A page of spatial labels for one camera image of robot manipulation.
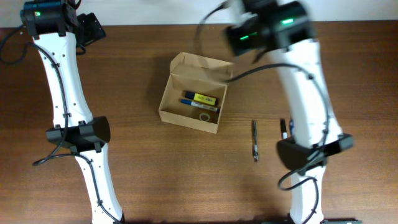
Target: silver pen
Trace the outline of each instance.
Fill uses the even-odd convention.
[[[253,145],[253,158],[254,162],[259,160],[259,151],[257,149],[257,123],[253,120],[253,138],[254,138],[254,145]]]

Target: pen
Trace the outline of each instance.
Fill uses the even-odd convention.
[[[253,145],[253,158],[254,162],[259,160],[259,151],[257,148],[257,123],[253,120],[253,138],[254,138],[254,145]]]
[[[289,121],[289,131],[290,131],[290,136],[293,136],[293,134],[294,134],[294,122],[293,122],[292,118]]]
[[[216,112],[216,113],[220,112],[219,108],[216,108],[214,106],[203,105],[201,103],[197,103],[197,102],[194,102],[192,100],[181,99],[181,103],[186,104],[186,105],[190,105],[190,106],[194,106],[194,107],[197,107],[197,108],[202,108],[202,109],[205,109],[205,110],[210,110],[210,111],[213,111],[213,112]]]
[[[280,132],[282,133],[282,139],[287,139],[286,122],[285,119],[280,120]]]

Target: green led light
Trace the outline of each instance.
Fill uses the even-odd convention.
[[[244,36],[244,37],[241,37],[241,40],[246,40],[247,38],[249,38],[249,36]]]
[[[284,21],[281,21],[280,23],[283,25],[286,25],[286,24],[291,24],[293,22],[294,22],[294,19],[290,18],[290,19],[285,19]]]

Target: cardboard box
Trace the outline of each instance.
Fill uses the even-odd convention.
[[[220,80],[232,77],[232,70],[230,62],[179,53],[170,63],[169,80],[159,106],[161,120],[216,134],[227,91],[227,84]],[[185,91],[217,98],[220,113],[181,103]],[[209,122],[199,119],[201,113],[210,115]]]

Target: wood grain surface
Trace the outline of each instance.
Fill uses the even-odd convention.
[[[225,44],[225,26],[203,32],[206,56],[253,68]],[[325,78],[338,121],[355,147],[329,160],[322,209],[327,218],[398,220],[398,22],[317,23]],[[126,220],[211,222],[272,218],[289,212],[277,189],[287,172],[275,144],[289,106],[275,70],[230,85],[218,134],[162,123],[158,107],[170,61],[189,52],[195,26],[105,27],[107,38],[78,57],[95,116],[111,125],[109,166]],[[0,29],[0,38],[10,29]],[[10,40],[15,58],[27,33]],[[261,60],[257,65],[267,63]],[[19,65],[0,65],[0,223],[90,223],[81,170],[72,158],[31,163],[53,145],[52,101],[36,50]],[[251,155],[257,121],[260,160]]]

